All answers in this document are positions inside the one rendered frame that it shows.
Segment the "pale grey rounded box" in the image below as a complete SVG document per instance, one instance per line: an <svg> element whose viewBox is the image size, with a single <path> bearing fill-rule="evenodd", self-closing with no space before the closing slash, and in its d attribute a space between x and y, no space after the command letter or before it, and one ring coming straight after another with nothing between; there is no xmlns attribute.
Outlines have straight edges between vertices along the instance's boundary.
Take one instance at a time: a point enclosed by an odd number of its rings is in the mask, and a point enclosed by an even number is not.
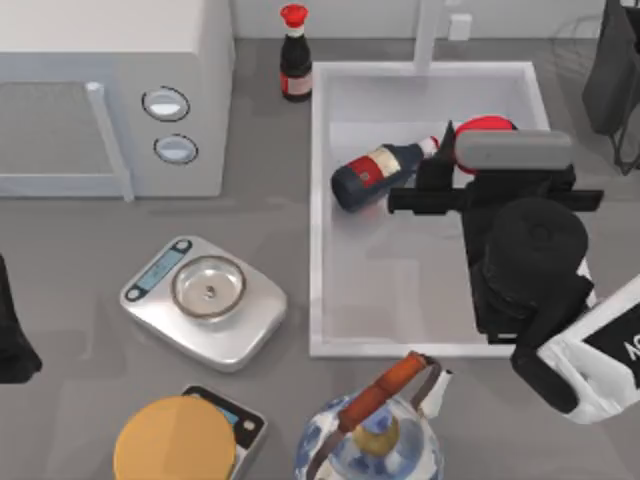
<svg viewBox="0 0 640 480"><path fill-rule="evenodd" d="M559 131L469 130L457 136L459 165L481 170L564 170L572 164L573 141Z"/></svg>

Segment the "dark bottle red white label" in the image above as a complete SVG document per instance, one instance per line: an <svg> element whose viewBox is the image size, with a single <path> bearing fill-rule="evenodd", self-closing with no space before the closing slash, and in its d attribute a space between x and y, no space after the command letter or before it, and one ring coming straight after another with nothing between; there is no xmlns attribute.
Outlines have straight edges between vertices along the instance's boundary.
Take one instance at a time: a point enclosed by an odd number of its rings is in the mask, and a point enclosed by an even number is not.
<svg viewBox="0 0 640 480"><path fill-rule="evenodd" d="M439 146L435 136L407 145L379 145L334 171L330 186L335 200L350 213L375 203L391 188L406 183Z"/></svg>

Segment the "red and white cup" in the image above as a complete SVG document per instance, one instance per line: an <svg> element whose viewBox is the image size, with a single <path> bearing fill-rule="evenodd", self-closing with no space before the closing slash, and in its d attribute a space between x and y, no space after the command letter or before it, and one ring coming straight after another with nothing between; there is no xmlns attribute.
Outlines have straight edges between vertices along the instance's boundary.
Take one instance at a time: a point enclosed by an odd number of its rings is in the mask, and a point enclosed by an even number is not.
<svg viewBox="0 0 640 480"><path fill-rule="evenodd" d="M457 168L474 176L483 168L487 146L478 137L479 132L517 131L518 127L501 115L481 115L460 123L454 131L454 157Z"/></svg>

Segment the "white sink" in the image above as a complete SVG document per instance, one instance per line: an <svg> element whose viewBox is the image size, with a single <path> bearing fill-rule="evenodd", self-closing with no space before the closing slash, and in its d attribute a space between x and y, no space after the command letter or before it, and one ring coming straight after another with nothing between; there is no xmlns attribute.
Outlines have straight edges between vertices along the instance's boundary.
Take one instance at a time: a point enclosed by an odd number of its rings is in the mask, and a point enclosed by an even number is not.
<svg viewBox="0 0 640 480"><path fill-rule="evenodd" d="M343 212L334 170L381 144L441 137L449 122L497 114L549 126L533 65L441 61L319 62L313 68L310 352L315 357L507 357L477 332L456 213Z"/></svg>

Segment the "tall white tap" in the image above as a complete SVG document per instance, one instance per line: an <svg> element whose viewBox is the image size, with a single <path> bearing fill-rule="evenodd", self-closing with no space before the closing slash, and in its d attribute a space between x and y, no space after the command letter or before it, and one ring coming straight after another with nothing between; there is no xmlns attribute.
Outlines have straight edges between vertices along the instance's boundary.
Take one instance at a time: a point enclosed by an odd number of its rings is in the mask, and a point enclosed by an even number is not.
<svg viewBox="0 0 640 480"><path fill-rule="evenodd" d="M433 57L438 24L445 0L419 0L413 67L417 75L426 75Z"/></svg>

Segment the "small white tap lever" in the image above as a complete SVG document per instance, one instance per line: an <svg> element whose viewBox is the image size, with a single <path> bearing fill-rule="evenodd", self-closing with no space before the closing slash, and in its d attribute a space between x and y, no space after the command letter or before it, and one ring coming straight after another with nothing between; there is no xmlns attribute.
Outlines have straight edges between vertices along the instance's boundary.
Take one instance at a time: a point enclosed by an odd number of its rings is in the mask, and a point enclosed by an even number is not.
<svg viewBox="0 0 640 480"><path fill-rule="evenodd" d="M448 40L467 41L471 37L473 17L468 13L454 13L450 16Z"/></svg>

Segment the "dark grey stand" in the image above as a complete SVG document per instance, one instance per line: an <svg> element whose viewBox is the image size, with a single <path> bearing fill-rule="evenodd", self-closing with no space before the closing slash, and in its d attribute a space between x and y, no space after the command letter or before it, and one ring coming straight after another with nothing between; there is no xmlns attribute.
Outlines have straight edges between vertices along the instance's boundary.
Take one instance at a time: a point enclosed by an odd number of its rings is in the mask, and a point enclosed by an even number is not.
<svg viewBox="0 0 640 480"><path fill-rule="evenodd" d="M609 138L620 173L640 170L640 144L633 159L622 158L629 121L640 108L640 0L605 0L582 102L591 130Z"/></svg>

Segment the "dark bottle with red cap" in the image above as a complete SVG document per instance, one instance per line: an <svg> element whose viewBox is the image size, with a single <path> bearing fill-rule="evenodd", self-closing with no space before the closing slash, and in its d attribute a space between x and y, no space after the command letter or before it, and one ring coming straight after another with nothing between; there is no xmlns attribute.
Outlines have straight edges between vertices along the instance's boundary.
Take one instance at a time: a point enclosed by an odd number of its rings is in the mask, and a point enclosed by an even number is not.
<svg viewBox="0 0 640 480"><path fill-rule="evenodd" d="M292 103L302 103L312 95L312 59L305 36L306 6L289 3L280 10L287 27L280 50L280 89L282 96Z"/></svg>

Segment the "pale microwave oven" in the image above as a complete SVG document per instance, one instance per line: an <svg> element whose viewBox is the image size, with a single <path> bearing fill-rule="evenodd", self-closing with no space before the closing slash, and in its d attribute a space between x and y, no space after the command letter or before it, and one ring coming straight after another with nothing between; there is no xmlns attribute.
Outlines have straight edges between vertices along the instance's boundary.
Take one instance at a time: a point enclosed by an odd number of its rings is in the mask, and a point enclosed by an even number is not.
<svg viewBox="0 0 640 480"><path fill-rule="evenodd" d="M214 197L222 188L235 47L229 0L0 0L0 83L99 82L135 199ZM161 86L189 114L160 122L142 95ZM198 157L168 164L154 142L188 136ZM0 174L0 198L120 197L107 174Z"/></svg>

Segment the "small round microwave knob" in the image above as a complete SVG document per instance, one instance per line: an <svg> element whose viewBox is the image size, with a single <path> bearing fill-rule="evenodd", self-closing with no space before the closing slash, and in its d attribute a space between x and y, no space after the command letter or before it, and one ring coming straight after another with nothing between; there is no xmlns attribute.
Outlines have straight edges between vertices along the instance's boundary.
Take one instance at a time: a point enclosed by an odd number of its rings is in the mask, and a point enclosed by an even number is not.
<svg viewBox="0 0 640 480"><path fill-rule="evenodd" d="M188 136L172 134L156 139L154 153L165 163L186 165L193 162L199 154L197 144Z"/></svg>

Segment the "silver kitchen scale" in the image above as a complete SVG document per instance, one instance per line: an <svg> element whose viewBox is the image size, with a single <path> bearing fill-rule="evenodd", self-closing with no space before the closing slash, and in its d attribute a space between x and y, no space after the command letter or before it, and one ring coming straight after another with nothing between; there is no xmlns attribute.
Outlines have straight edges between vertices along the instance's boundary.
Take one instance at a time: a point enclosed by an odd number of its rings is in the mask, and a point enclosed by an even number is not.
<svg viewBox="0 0 640 480"><path fill-rule="evenodd" d="M140 325L221 372L244 368L288 306L266 275L194 235L169 241L127 282L119 301Z"/></svg>

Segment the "blue and white teapot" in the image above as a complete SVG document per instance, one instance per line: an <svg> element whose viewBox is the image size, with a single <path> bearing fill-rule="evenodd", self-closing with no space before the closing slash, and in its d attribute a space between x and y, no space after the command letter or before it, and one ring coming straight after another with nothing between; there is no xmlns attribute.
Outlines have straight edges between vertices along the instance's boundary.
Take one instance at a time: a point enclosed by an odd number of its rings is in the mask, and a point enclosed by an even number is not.
<svg viewBox="0 0 640 480"><path fill-rule="evenodd" d="M327 403L298 442L294 480L444 480L430 421L452 372L409 352L362 390Z"/></svg>

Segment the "large round microwave knob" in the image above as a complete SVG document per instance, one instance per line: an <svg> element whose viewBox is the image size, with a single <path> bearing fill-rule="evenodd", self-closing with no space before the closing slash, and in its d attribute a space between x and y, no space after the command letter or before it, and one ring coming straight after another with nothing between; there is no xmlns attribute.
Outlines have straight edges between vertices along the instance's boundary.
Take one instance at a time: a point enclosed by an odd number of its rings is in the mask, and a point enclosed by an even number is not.
<svg viewBox="0 0 640 480"><path fill-rule="evenodd" d="M188 98L179 90L168 86L145 92L141 102L144 111L160 122L178 122L190 112Z"/></svg>

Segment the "scale with yellow round plate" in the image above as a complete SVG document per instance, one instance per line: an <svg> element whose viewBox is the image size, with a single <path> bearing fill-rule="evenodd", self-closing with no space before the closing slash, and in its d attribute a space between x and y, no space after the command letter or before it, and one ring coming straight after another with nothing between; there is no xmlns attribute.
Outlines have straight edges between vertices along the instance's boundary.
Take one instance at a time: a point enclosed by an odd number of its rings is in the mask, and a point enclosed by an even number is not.
<svg viewBox="0 0 640 480"><path fill-rule="evenodd" d="M201 385L129 418L113 449L113 480L242 480L268 422Z"/></svg>

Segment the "grey microwave door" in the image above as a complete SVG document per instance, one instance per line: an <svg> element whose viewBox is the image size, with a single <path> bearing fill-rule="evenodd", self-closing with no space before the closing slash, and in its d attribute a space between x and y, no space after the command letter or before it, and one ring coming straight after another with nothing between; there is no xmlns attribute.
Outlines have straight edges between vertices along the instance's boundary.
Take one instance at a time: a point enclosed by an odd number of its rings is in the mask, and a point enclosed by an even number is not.
<svg viewBox="0 0 640 480"><path fill-rule="evenodd" d="M82 83L0 83L0 174L112 171Z"/></svg>

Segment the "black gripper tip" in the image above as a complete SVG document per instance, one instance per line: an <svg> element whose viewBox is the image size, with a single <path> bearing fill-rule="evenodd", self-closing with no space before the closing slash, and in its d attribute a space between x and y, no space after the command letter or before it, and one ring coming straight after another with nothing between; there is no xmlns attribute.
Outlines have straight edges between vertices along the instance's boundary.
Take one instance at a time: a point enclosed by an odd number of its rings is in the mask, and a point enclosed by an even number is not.
<svg viewBox="0 0 640 480"><path fill-rule="evenodd" d="M8 271L0 254L0 385L25 384L42 366L18 320Z"/></svg>

